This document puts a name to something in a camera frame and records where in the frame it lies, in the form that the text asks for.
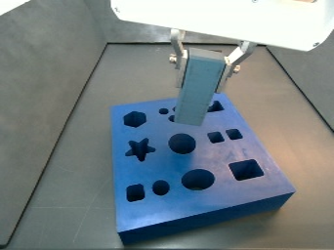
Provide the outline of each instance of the small circular hole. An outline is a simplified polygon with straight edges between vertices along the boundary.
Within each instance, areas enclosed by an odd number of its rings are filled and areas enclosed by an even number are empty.
[[[167,114],[168,113],[168,109],[167,108],[160,108],[159,109],[159,113],[160,114]]]
[[[180,154],[187,154],[195,150],[195,139],[187,134],[176,134],[168,141],[171,149]]]
[[[156,181],[152,185],[152,192],[156,195],[164,195],[170,191],[170,185],[166,181]]]
[[[168,117],[168,120],[170,120],[171,122],[174,122],[174,115],[171,115],[171,116]]]
[[[191,170],[183,176],[183,186],[190,190],[204,190],[214,184],[214,174],[204,169]]]

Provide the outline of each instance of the square hole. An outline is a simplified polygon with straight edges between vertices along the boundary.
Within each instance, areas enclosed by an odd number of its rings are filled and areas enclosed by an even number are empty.
[[[143,185],[136,184],[127,187],[127,199],[129,202],[144,199]]]
[[[207,137],[208,137],[210,141],[211,141],[214,144],[218,144],[218,143],[224,142],[224,138],[223,138],[220,132],[208,133],[208,134],[207,134]]]
[[[255,160],[244,160],[228,164],[235,179],[243,181],[263,176],[263,171]]]
[[[228,129],[226,134],[231,140],[238,140],[243,138],[243,135],[238,129]]]

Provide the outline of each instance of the blue shape sorter block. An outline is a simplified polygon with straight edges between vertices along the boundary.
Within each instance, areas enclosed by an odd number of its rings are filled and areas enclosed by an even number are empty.
[[[278,209],[295,189],[243,117],[215,94],[202,126],[176,99],[111,109],[116,228],[124,244]]]

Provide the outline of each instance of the gray wall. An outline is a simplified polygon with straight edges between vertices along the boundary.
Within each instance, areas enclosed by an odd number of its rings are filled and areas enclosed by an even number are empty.
[[[31,0],[0,17],[0,34],[0,246],[4,246],[105,39],[81,0]]]
[[[120,21],[111,10],[109,0],[84,1],[101,27],[108,43],[170,42],[170,28]],[[236,43],[231,39],[191,32],[187,32],[186,42],[218,44]]]
[[[268,51],[334,130],[334,32],[310,52],[274,47]]]

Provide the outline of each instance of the gray table surface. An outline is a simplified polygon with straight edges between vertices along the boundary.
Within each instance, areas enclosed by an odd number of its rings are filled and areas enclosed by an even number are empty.
[[[8,248],[123,247],[115,231],[108,107],[178,96],[171,52],[167,45],[108,46]],[[266,48],[255,49],[226,93],[298,192],[279,211],[133,247],[334,248],[333,132]]]

